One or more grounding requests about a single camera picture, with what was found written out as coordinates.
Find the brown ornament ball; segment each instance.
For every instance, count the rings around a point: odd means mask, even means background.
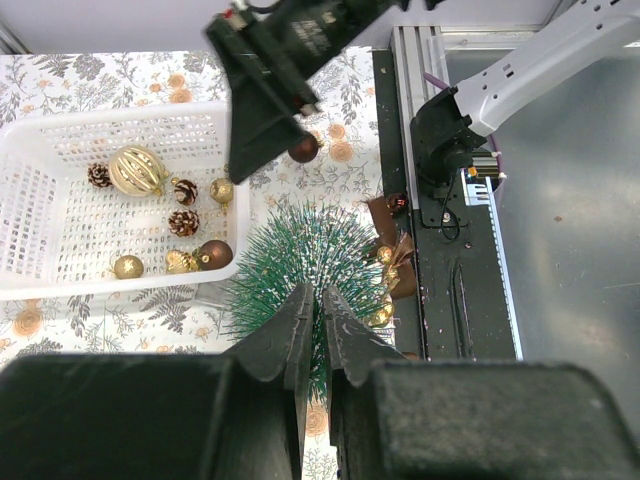
[[[404,193],[392,193],[387,197],[387,207],[391,213],[404,212],[409,208],[409,198]]]
[[[233,260],[231,247],[222,240],[209,240],[194,254],[200,270],[218,270]]]
[[[296,146],[291,147],[288,152],[289,156],[298,163],[309,163],[316,158],[320,150],[318,139],[309,132],[305,134],[305,138]]]
[[[128,278],[140,278],[144,273],[142,260],[134,255],[125,255],[116,260],[113,265],[113,273],[120,280]]]
[[[171,180],[173,184],[173,196],[176,202],[188,207],[193,205],[198,198],[198,187],[191,180],[180,180],[174,178]]]

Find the pinecone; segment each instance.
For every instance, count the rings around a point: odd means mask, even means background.
[[[173,183],[173,195],[176,201],[185,207],[192,205],[198,198],[198,187],[192,181],[174,178],[171,183]]]
[[[94,187],[104,188],[112,185],[109,178],[109,166],[106,163],[92,163],[87,169],[89,183]]]
[[[169,230],[179,237],[189,237],[198,231],[200,217],[191,210],[177,210],[169,217]]]

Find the metal table surface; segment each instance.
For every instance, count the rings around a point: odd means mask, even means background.
[[[451,83],[505,50],[450,51]],[[499,217],[527,361],[586,367],[640,440],[640,48],[603,59],[497,131]]]

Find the white plastic basket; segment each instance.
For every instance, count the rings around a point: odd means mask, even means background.
[[[248,183],[235,188],[225,212],[209,186],[225,175],[227,109],[219,102],[189,103],[55,115],[19,120],[0,130],[0,300],[103,293],[224,280],[236,270],[250,222]],[[106,162],[125,145],[157,153],[171,177],[198,186],[188,208],[200,228],[179,238],[168,230],[183,209],[166,193],[130,197],[115,187],[97,189],[87,165]],[[234,252],[220,270],[168,275],[165,255],[191,252],[218,238]],[[139,279],[109,271],[120,255],[145,265]]]

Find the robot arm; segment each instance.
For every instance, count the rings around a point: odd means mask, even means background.
[[[426,0],[433,9],[443,0]],[[229,175],[240,183],[309,141],[294,116],[318,111],[306,80],[392,6],[409,0],[281,0],[263,21],[244,0],[206,34],[232,91]],[[507,118],[555,85],[640,37],[638,0],[579,0],[484,72],[427,102],[411,123],[414,160],[429,184],[472,164],[470,152]]]
[[[638,0],[579,0],[530,42],[460,82],[460,113],[471,117],[472,131],[486,137],[532,100],[638,38]]]

